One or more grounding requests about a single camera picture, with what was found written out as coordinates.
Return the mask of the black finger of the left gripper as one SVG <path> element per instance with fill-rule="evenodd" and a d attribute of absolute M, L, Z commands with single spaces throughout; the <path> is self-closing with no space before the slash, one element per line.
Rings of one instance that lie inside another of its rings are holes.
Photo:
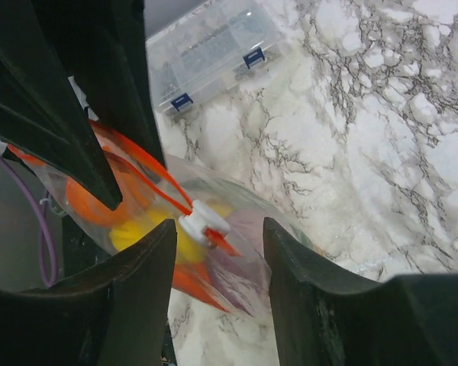
<path fill-rule="evenodd" d="M 142 1 L 35 1 L 47 41 L 107 126 L 164 163 L 150 98 Z"/>
<path fill-rule="evenodd" d="M 105 206 L 122 195 L 30 1 L 0 1 L 0 138 L 74 178 Z"/>

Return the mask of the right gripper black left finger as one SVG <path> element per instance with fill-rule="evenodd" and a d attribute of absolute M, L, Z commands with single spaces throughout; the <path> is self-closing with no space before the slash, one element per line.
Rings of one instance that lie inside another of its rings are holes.
<path fill-rule="evenodd" d="M 0 365 L 158 365 L 176 256 L 164 220 L 49 289 L 0 290 Z"/>

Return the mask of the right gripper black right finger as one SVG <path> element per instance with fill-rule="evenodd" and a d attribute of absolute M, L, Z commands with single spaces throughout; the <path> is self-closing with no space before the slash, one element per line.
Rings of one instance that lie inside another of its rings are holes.
<path fill-rule="evenodd" d="M 458 365 L 458 274 L 372 281 L 271 218 L 263 244 L 280 364 Z"/>

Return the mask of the clear zip bag orange zipper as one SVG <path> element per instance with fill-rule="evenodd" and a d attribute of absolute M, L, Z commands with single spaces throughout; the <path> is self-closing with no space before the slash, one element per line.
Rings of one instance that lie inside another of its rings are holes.
<path fill-rule="evenodd" d="M 225 313 L 270 311 L 271 271 L 263 228 L 276 221 L 309 246 L 304 230 L 242 184 L 170 156 L 162 164 L 133 140 L 93 123 L 95 138 L 121 193 L 109 208 L 41 157 L 13 153 L 35 173 L 61 209 L 112 255 L 152 243 L 166 265 L 163 283 Z"/>

